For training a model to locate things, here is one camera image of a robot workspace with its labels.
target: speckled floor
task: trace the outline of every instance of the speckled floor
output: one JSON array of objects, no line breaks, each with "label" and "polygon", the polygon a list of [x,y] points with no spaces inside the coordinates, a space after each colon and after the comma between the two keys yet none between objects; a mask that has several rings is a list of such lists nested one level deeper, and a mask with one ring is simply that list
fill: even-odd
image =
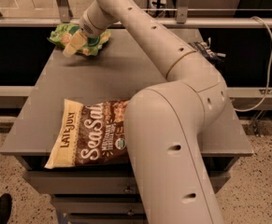
[{"label": "speckled floor", "polygon": [[[0,120],[0,125],[11,121]],[[272,224],[272,118],[260,122],[261,137],[254,136],[247,123],[242,120],[255,154],[236,162],[217,198],[226,224]],[[6,136],[0,133],[0,146]],[[7,192],[13,197],[8,223],[58,223],[50,196],[39,195],[26,184],[23,171],[15,158],[0,154],[0,196]]]}]

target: white cable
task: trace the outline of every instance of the white cable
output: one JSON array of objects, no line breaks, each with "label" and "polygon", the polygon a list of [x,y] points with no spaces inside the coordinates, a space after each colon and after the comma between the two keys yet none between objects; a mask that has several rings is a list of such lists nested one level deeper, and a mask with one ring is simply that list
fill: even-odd
[{"label": "white cable", "polygon": [[[254,20],[256,20],[256,21],[262,23],[262,24],[266,27],[266,29],[267,29],[267,31],[268,31],[268,33],[269,33],[269,35],[270,35],[270,39],[271,39],[271,41],[272,41],[272,31],[270,30],[269,26],[265,23],[265,21],[263,21],[263,20],[262,20],[261,18],[259,18],[259,17],[252,17],[252,18],[253,18]],[[256,107],[258,107],[260,104],[263,103],[263,101],[265,100],[265,97],[266,97],[266,95],[267,95],[267,91],[268,91],[271,66],[272,66],[272,49],[271,49],[271,52],[270,52],[270,57],[269,57],[269,62],[268,62],[268,67],[267,67],[265,94],[264,94],[263,98],[261,99],[261,101],[260,101],[257,105],[253,106],[252,108],[247,108],[247,109],[236,109],[236,108],[235,108],[235,111],[238,111],[238,112],[248,112],[248,111],[252,111],[253,109],[255,109]]]}]

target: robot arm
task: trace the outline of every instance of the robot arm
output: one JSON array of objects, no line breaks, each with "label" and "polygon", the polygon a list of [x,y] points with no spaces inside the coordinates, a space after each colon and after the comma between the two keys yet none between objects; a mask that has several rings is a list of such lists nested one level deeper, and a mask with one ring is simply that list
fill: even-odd
[{"label": "robot arm", "polygon": [[98,37],[116,21],[169,81],[137,93],[124,118],[128,153],[149,223],[222,224],[197,135],[224,109],[224,79],[135,0],[96,0],[79,26],[86,36]]}]

